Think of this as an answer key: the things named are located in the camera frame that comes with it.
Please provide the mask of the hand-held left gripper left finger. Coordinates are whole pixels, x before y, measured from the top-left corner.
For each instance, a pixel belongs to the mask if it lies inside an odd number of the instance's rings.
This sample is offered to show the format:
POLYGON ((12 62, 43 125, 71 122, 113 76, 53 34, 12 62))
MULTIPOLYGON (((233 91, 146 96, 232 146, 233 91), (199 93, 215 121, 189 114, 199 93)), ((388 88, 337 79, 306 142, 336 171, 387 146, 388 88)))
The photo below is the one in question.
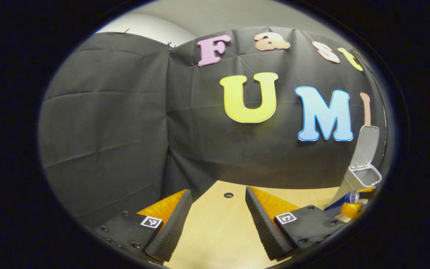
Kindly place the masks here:
POLYGON ((94 231, 125 254, 150 264, 169 262, 193 204, 184 189, 134 213, 123 211, 94 231))

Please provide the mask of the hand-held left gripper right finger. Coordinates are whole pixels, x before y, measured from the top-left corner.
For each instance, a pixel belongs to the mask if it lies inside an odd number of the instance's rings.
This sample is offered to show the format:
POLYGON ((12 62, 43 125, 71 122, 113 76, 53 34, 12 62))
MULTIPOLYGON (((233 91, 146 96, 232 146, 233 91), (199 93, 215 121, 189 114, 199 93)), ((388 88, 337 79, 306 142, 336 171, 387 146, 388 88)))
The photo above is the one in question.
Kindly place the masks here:
POLYGON ((345 226, 314 205, 298 207, 252 186, 244 198, 270 260, 307 252, 345 226))

